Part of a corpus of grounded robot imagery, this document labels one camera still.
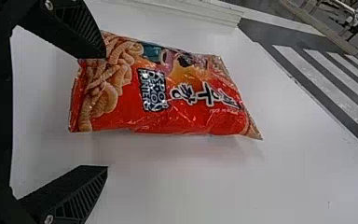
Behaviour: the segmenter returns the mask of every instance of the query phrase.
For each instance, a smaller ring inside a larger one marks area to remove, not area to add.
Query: orange snack bag
[[[102,34],[106,59],[78,60],[71,132],[126,128],[261,139],[220,57]]]

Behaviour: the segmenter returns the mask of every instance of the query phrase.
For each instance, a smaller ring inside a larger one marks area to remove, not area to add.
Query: white surface
[[[231,27],[237,27],[242,16],[242,12],[237,9],[221,7],[217,4],[200,0],[104,0],[104,2],[141,7],[146,10],[159,10]]]
[[[345,74],[341,69],[327,60],[321,52],[317,50],[306,49],[305,50],[313,59],[320,63],[324,68],[326,68],[331,74],[336,76],[341,80],[345,85],[347,85],[351,90],[358,94],[358,83],[354,81],[351,77]]]
[[[243,8],[243,18],[253,20],[253,21],[262,21],[264,23],[281,26],[283,28],[292,29],[292,30],[298,30],[301,32],[309,33],[312,35],[321,35],[324,36],[322,33],[320,33],[318,30],[313,28],[310,25],[297,22],[297,21],[291,21],[287,20],[282,17],[277,17],[268,13],[256,11],[247,7]]]
[[[221,55],[265,140],[68,133],[76,61],[18,28],[16,196],[96,163],[110,170],[89,224],[358,223],[358,141],[240,30],[88,3],[102,29]]]

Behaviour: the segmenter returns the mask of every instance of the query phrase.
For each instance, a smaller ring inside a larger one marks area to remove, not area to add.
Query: plastic packaging
[[[220,57],[102,34],[106,59],[78,60],[71,132],[130,129],[261,139]]]

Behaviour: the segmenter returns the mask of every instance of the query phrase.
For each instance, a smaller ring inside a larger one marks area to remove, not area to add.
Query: snack image on bag
[[[218,56],[102,31],[106,59],[80,59],[71,132],[242,134],[261,139]]]

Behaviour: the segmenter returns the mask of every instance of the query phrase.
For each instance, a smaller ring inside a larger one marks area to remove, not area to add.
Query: striped floor
[[[355,57],[315,49],[256,44],[358,138],[358,60]]]

